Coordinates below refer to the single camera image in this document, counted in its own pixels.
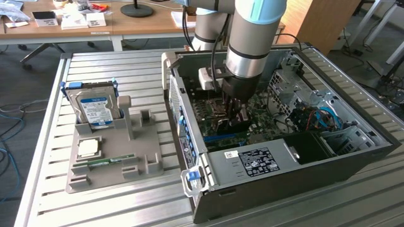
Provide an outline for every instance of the gray carpet floor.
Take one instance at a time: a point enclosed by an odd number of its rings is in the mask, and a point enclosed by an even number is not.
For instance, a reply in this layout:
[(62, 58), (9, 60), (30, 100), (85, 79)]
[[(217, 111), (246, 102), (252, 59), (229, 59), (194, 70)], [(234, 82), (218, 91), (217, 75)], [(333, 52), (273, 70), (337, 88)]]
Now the gray carpet floor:
[[(358, 16), (352, 17), (346, 26), (348, 32), (354, 30), (362, 16), (364, 14), (361, 13)], [(404, 33), (394, 27), (386, 26), (372, 44), (373, 52), (368, 52), (361, 48), (361, 39), (366, 35), (366, 32), (368, 27), (362, 34), (360, 34), (357, 43), (354, 43), (350, 48), (364, 51), (364, 55), (360, 57), (362, 60), (372, 60), (382, 63), (402, 42)], [(146, 40), (126, 42), (132, 48), (124, 48), (124, 50), (137, 48), (178, 48), (185, 44), (185, 39), (150, 39), (144, 46), (145, 42)], [(94, 42), (94, 44), (96, 48), (86, 46), (85, 42), (60, 44), (60, 46), (66, 52), (105, 52), (113, 50), (112, 43), (109, 41), (98, 41)], [(26, 46), (28, 51), (30, 51), (37, 47), (37, 44)], [(0, 54), (0, 106), (6, 104), (22, 104), (33, 100), (45, 99), (49, 96), (60, 53), (53, 48), (46, 49), (29, 61), (29, 64), (33, 66), (33, 70), (25, 71), (21, 68), (18, 60), (29, 53), (28, 51), (21, 51), (17, 49), (16, 45), (10, 45), (8, 50)], [(360, 61), (345, 56), (340, 51), (332, 51), (328, 57), (342, 70), (360, 64)], [(400, 67), (397, 75), (402, 75), (402, 73), (404, 65)], [(352, 69), (348, 74), (357, 81), (366, 81), (377, 77), (376, 72), (368, 70), (366, 64)], [(44, 106), (45, 104), (37, 104), (32, 106), (32, 109), (42, 108)], [(21, 116), (21, 113), (13, 113), (9, 114), (9, 116)], [(28, 113), (24, 117), (25, 126), (22, 131), (12, 139), (5, 141), (6, 147), (14, 156), (17, 167), (20, 169), (21, 184), (10, 200), (0, 203), (0, 227), (10, 227), (14, 222), (14, 216), (20, 204), (18, 198), (24, 190), (24, 183), (28, 176), (42, 118), (44, 112)], [(14, 122), (14, 120), (0, 118), (0, 133), (2, 133), (14, 124)], [(5, 162), (1, 162), (0, 170), (4, 169), (4, 166)], [(10, 166), (5, 174), (0, 177), (0, 200), (6, 193), (13, 190), (14, 185), (16, 173)]]

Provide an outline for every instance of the blue network cable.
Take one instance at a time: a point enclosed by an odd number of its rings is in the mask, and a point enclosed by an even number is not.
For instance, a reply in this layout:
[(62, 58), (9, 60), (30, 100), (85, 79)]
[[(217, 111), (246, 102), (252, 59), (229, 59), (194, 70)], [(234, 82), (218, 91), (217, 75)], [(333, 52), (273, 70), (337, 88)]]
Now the blue network cable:
[(18, 173), (17, 165), (16, 165), (16, 163), (14, 163), (14, 159), (13, 159), (12, 154), (10, 154), (6, 150), (4, 150), (4, 149), (1, 149), (1, 148), (0, 148), (0, 151), (1, 151), (5, 155), (9, 156), (10, 161), (12, 161), (12, 166), (13, 166), (14, 172), (16, 172), (16, 174), (17, 174), (17, 185), (14, 186), (14, 189), (8, 193), (8, 195), (2, 198), (2, 200), (0, 200), (0, 204), (1, 204), (1, 203), (6, 200), (6, 198), (9, 198), (9, 197), (17, 192), (17, 190), (18, 190), (18, 187), (20, 187), (20, 173)]
[(21, 126), (20, 126), (18, 130), (17, 130), (9, 137), (6, 137), (5, 139), (1, 139), (1, 140), (0, 140), (0, 142), (4, 142), (4, 141), (6, 141), (6, 140), (9, 140), (16, 134), (20, 133), (20, 131), (21, 131), (22, 128), (24, 128), (24, 120), (22, 120), (21, 118), (18, 118), (18, 117), (9, 117), (9, 116), (5, 116), (5, 115), (2, 115), (2, 114), (0, 114), (0, 117), (8, 118), (8, 119), (16, 119), (16, 120), (18, 120), (18, 121), (21, 122)]

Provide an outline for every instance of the robotic arm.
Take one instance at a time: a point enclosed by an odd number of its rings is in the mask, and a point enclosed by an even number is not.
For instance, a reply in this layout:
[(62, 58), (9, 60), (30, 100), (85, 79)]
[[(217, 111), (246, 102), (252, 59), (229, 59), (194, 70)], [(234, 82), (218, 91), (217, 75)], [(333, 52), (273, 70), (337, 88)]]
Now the robotic arm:
[[(228, 14), (232, 14), (225, 73), (218, 73), (229, 126), (246, 123), (246, 103), (264, 71), (286, 0), (174, 0), (197, 7), (196, 50), (212, 50)], [(202, 89), (212, 89), (212, 75), (200, 69)]]

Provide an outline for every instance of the aluminum extrusion table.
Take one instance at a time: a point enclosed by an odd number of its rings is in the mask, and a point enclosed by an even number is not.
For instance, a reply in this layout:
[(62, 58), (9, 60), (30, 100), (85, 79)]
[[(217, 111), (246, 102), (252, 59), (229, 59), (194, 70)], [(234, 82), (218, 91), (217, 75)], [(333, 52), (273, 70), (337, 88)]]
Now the aluminum extrusion table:
[[(161, 53), (173, 50), (78, 53), (60, 60), (48, 110), (26, 179), (16, 227), (49, 226), (394, 226), (404, 223), (404, 146), (345, 182), (276, 201), (201, 225), (192, 224), (161, 89)], [(393, 136), (404, 123), (314, 50), (304, 51)], [(64, 192), (74, 114), (60, 81), (97, 82), (114, 77), (130, 112), (156, 115), (162, 176), (86, 192)], [(308, 71), (306, 79), (324, 86)]]

